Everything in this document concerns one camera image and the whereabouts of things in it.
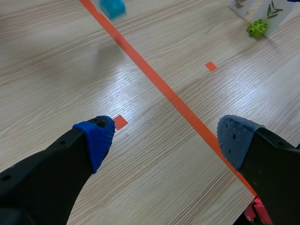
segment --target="green duplo block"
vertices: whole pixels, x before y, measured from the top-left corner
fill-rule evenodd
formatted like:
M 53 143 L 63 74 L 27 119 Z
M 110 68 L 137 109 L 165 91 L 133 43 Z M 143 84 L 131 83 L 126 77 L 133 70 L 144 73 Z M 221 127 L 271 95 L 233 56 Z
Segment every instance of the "green duplo block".
M 253 37 L 258 38 L 263 35 L 268 29 L 268 25 L 261 19 L 256 20 L 249 24 L 246 31 Z

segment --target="red part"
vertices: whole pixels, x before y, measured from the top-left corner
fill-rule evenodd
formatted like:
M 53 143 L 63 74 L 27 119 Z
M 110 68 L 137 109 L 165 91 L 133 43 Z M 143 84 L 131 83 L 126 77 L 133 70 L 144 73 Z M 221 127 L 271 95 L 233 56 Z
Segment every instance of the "red part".
M 263 224 L 272 224 L 272 221 L 268 215 L 268 212 L 266 211 L 265 207 L 263 206 L 262 201 L 258 197 L 256 197 L 250 203 L 250 205 L 248 205 L 248 207 L 245 209 L 244 213 L 245 213 L 247 220 L 252 221 L 252 222 L 254 221 L 255 213 L 251 207 L 254 202 L 256 203 L 254 205 L 254 208 L 255 208 L 259 218 L 261 219 L 262 223 Z

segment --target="dark blue rubber pad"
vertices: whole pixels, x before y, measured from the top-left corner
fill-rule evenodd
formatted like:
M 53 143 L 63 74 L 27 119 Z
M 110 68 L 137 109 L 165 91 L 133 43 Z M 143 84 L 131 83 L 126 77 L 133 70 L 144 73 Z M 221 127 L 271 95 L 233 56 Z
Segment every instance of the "dark blue rubber pad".
M 115 133 L 114 121 L 109 116 L 97 117 L 105 118 L 106 124 L 104 127 L 99 127 L 97 124 L 88 121 L 73 125 L 73 128 L 85 132 L 93 173 L 96 173 L 101 166 L 104 156 L 112 145 Z
M 234 115 L 222 117 L 217 124 L 221 152 L 236 171 L 242 166 L 253 135 L 260 127 L 263 126 Z

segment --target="wooden floor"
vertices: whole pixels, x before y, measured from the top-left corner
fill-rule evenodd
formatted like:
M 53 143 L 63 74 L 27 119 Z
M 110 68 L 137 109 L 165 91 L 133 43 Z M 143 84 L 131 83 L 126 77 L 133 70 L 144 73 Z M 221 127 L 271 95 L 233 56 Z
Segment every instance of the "wooden floor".
M 0 170 L 121 114 L 70 225 L 230 225 L 252 194 L 77 0 L 0 0 Z M 299 6 L 255 40 L 227 0 L 127 0 L 113 24 L 216 134 L 225 114 L 300 142 Z M 213 61 L 210 72 L 204 64 Z

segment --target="plant picture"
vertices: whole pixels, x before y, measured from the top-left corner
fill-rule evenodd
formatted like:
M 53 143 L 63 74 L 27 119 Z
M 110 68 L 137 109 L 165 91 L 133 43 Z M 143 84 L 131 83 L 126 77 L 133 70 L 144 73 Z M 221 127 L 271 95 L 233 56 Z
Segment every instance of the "plant picture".
M 274 6 L 274 2 L 273 0 L 271 1 L 271 4 L 269 4 L 269 7 L 268 7 L 268 11 L 267 11 L 267 19 L 270 19 L 270 18 L 273 18 L 275 16 L 278 16 L 278 12 L 280 11 L 283 11 L 283 9 L 280 9 L 280 8 L 275 8 Z
M 235 0 L 235 5 L 234 6 L 236 8 L 243 8 L 244 5 L 242 3 L 245 2 L 245 1 L 247 1 L 247 0 Z

